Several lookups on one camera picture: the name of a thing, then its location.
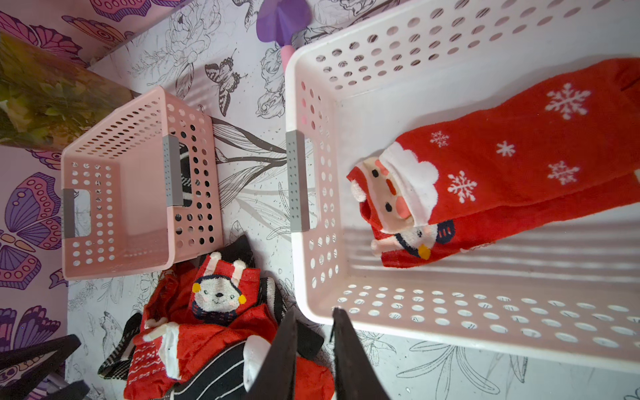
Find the white plastic basket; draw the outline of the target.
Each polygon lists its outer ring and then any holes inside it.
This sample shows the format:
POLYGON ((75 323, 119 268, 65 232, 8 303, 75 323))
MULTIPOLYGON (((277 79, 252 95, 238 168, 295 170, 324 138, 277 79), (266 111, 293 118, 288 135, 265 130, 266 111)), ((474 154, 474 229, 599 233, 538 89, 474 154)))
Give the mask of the white plastic basket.
POLYGON ((286 71, 306 317, 637 373, 636 1, 411 1, 286 71))

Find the black pinstripe sock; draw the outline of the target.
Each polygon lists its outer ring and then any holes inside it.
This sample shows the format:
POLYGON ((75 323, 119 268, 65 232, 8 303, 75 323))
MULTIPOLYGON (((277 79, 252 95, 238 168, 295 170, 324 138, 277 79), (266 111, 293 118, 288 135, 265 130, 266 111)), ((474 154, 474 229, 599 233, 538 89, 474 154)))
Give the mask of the black pinstripe sock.
POLYGON ((172 388, 164 399, 244 399, 270 348, 266 339, 250 336, 223 350, 188 382, 172 388))

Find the red bear sock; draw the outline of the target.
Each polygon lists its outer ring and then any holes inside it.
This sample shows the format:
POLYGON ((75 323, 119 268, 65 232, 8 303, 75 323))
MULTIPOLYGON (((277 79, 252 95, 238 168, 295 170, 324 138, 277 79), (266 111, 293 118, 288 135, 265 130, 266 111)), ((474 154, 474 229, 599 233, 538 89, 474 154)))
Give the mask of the red bear sock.
POLYGON ((258 303, 261 271, 240 259, 230 263, 221 253, 208 255, 193 282, 189 307, 196 319, 230 325, 258 303))

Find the purple pink garden trowel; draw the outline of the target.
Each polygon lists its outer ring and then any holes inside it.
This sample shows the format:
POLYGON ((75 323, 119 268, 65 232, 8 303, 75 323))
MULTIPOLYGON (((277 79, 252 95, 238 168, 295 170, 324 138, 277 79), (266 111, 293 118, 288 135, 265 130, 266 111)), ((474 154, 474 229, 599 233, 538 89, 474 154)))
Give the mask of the purple pink garden trowel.
POLYGON ((305 0, 264 0, 258 11, 256 30, 263 43, 280 46, 283 70, 293 56, 293 36, 312 22, 313 14, 305 0))

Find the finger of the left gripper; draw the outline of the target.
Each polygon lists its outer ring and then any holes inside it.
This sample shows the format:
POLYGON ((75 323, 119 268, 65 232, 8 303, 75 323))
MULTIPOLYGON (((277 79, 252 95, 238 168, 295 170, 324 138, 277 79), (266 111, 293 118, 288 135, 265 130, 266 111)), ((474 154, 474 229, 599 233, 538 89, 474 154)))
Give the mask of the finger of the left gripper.
POLYGON ((1 353, 1 372, 16 368, 17 375, 13 375, 13 378, 44 380, 63 365, 81 344, 81 340, 75 334, 71 334, 1 353))
POLYGON ((30 400, 57 399, 57 400, 82 400, 89 394, 90 388, 84 381, 70 383, 58 388, 50 381, 39 383, 29 394, 30 400))

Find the artificial plant bouquet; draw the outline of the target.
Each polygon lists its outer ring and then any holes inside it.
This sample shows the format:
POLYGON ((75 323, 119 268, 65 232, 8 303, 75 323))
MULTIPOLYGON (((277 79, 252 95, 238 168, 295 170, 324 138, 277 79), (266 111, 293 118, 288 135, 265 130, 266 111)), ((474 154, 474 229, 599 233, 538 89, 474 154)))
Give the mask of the artificial plant bouquet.
POLYGON ((1 34, 1 145, 61 151, 135 97, 76 63, 1 34))

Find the red sock right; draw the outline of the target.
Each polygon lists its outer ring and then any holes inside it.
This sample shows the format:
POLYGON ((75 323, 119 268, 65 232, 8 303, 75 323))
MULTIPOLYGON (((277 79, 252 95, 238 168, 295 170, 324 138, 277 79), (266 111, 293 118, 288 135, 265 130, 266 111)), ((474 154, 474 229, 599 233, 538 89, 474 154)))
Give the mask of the red sock right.
POLYGON ((330 371, 301 358, 297 350, 295 399, 330 399, 334 393, 334 380, 330 371))

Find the red penguin sock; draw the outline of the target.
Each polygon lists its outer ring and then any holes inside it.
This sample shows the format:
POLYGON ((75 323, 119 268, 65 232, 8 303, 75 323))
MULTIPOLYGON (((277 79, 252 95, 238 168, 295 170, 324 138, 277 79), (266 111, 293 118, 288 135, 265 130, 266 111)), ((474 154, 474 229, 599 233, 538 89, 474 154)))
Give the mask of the red penguin sock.
POLYGON ((501 206, 437 225, 386 234, 373 230, 373 254, 386 268, 413 268, 498 240, 639 201, 639 171, 583 191, 528 206, 501 206))

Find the red snowflake santa sock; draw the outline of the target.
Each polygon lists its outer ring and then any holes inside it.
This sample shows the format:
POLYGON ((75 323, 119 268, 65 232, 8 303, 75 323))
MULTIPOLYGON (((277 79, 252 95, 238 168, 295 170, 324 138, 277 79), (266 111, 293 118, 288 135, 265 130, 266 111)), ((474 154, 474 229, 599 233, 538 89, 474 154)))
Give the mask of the red snowflake santa sock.
POLYGON ((348 174, 384 233, 528 206, 639 171, 639 61, 610 59, 396 138, 348 174))

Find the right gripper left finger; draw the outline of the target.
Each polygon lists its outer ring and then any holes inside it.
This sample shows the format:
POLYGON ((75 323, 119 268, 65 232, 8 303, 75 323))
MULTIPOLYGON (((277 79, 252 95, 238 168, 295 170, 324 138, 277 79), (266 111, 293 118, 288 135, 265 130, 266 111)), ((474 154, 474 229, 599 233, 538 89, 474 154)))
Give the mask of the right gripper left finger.
POLYGON ((297 350, 297 320, 295 312, 289 310, 246 399, 295 399, 297 350))

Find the black white striped sock left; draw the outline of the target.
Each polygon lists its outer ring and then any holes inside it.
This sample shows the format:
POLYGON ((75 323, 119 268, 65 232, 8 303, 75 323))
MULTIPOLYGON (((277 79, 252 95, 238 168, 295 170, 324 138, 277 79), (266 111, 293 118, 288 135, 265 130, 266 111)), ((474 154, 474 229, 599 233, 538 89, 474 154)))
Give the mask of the black white striped sock left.
POLYGON ((115 350, 105 359, 98 369, 98 376, 103 379, 126 381, 133 361, 136 346, 133 338, 140 333, 143 315, 135 313, 126 322, 121 340, 115 350))

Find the red patterned sock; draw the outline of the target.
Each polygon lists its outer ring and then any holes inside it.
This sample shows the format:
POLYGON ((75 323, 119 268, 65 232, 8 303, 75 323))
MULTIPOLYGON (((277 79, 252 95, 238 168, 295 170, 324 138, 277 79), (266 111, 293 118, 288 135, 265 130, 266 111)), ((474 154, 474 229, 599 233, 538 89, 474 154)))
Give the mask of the red patterned sock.
POLYGON ((125 399, 160 399, 177 382, 167 374, 160 350, 171 325, 147 327, 133 338, 135 350, 128 371, 125 399))

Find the pink plastic basket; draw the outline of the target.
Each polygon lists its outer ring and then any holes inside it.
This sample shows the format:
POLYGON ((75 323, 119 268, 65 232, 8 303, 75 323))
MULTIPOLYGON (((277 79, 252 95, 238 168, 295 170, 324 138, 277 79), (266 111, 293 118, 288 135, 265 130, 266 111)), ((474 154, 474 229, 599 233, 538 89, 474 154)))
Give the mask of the pink plastic basket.
POLYGON ((215 150, 210 116, 160 87, 66 147, 65 278, 162 271, 220 248, 215 150))

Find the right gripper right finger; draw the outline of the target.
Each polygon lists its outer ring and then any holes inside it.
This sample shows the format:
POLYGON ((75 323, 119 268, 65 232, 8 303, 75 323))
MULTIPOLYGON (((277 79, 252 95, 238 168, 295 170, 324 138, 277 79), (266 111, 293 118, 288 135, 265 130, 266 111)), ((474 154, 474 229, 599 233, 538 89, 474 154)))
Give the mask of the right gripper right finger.
POLYGON ((333 310, 332 337, 336 399, 390 400, 344 309, 333 310))

